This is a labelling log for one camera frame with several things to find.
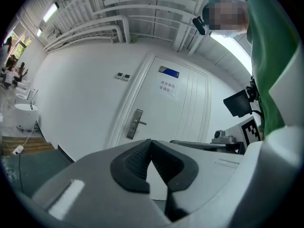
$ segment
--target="ceiling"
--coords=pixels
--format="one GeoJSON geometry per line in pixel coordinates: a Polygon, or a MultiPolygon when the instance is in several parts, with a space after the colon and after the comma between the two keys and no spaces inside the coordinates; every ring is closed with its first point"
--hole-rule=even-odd
{"type": "MultiPolygon", "coordinates": [[[[36,34],[38,28],[42,28],[40,40],[47,45],[47,36],[54,28],[64,34],[91,20],[125,15],[129,20],[131,36],[170,41],[175,51],[195,49],[196,54],[214,62],[245,87],[250,81],[250,74],[245,67],[209,35],[199,36],[191,22],[193,17],[200,15],[207,2],[208,0],[27,0],[21,7],[19,16],[33,33],[36,34]],[[55,1],[59,4],[59,9],[44,23],[43,16],[55,1]],[[200,43],[196,47],[195,42],[199,37],[200,43]]],[[[108,24],[123,27],[119,21],[108,24]]],[[[235,39],[251,55],[246,35],[238,35],[235,39]]]]}

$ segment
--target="wooden floor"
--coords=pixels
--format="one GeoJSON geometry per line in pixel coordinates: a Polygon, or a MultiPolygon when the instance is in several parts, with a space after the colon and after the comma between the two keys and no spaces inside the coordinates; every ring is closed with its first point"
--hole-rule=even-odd
{"type": "MultiPolygon", "coordinates": [[[[23,145],[26,139],[27,138],[2,137],[0,155],[12,155],[14,149],[16,149],[19,145],[23,145]]],[[[24,149],[22,151],[22,155],[55,150],[52,144],[50,142],[48,143],[45,138],[29,138],[23,147],[24,149]]]]}

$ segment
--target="door frame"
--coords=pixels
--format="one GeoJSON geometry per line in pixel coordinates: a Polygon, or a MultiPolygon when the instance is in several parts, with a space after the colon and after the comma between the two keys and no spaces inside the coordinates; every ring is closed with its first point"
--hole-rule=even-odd
{"type": "Polygon", "coordinates": [[[120,107],[117,111],[117,115],[113,120],[112,126],[109,131],[109,137],[106,142],[106,148],[116,147],[122,137],[124,128],[127,124],[128,118],[130,116],[131,110],[137,98],[137,95],[142,87],[142,84],[149,72],[149,69],[156,57],[177,63],[184,67],[187,67],[203,76],[206,77],[206,97],[205,97],[205,107],[204,107],[204,116],[202,119],[202,127],[199,133],[199,140],[204,143],[206,141],[207,132],[209,128],[209,119],[210,119],[210,109],[211,109],[211,76],[208,71],[205,69],[192,64],[184,59],[179,57],[170,56],[162,53],[149,53],[145,58],[143,63],[139,66],[137,74],[134,75],[134,79],[131,81],[131,85],[127,91],[126,96],[122,99],[120,107]]]}

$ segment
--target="wall switch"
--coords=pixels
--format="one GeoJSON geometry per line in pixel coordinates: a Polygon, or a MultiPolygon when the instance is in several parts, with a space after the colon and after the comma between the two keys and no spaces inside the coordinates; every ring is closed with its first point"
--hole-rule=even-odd
{"type": "Polygon", "coordinates": [[[115,77],[121,79],[123,77],[123,75],[124,74],[122,74],[122,73],[117,73],[115,77]]]}
{"type": "Polygon", "coordinates": [[[24,149],[23,146],[19,145],[16,149],[14,149],[13,154],[21,154],[23,149],[24,149]]]}
{"type": "Polygon", "coordinates": [[[129,81],[130,77],[131,77],[130,75],[125,74],[125,75],[123,76],[122,80],[129,81]]]}

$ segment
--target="ceiling light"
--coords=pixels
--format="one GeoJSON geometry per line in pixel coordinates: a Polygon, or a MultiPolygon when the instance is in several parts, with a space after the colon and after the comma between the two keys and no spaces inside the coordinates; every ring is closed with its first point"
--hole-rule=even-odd
{"type": "Polygon", "coordinates": [[[59,8],[58,3],[53,3],[53,5],[49,8],[45,16],[43,17],[44,22],[47,22],[48,19],[53,15],[53,13],[56,12],[56,10],[59,8]]]}
{"type": "Polygon", "coordinates": [[[225,38],[214,31],[211,32],[210,37],[226,47],[244,65],[250,75],[252,75],[251,57],[235,39],[230,37],[225,38]]]}
{"type": "Polygon", "coordinates": [[[39,36],[41,35],[41,33],[42,33],[41,29],[38,29],[37,34],[36,34],[36,35],[39,37],[39,36]]]}

